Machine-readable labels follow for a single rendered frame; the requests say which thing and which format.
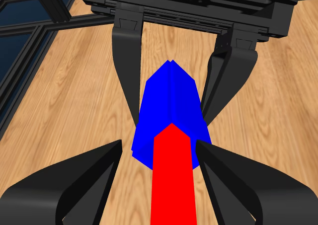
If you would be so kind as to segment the blue hollow socket block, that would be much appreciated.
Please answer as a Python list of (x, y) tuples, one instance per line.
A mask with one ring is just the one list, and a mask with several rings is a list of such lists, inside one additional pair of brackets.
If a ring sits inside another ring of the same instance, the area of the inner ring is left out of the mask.
[(198, 167), (196, 141), (211, 141), (200, 104), (195, 80), (175, 61), (166, 61), (146, 82), (132, 156), (152, 168), (154, 138), (174, 124), (190, 138), (192, 167)]

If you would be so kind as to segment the thin red peg bar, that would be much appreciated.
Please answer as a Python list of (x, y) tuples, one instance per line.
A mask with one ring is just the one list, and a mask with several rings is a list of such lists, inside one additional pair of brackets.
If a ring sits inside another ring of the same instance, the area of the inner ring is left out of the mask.
[(197, 225), (191, 142), (174, 124), (154, 138), (151, 225)]

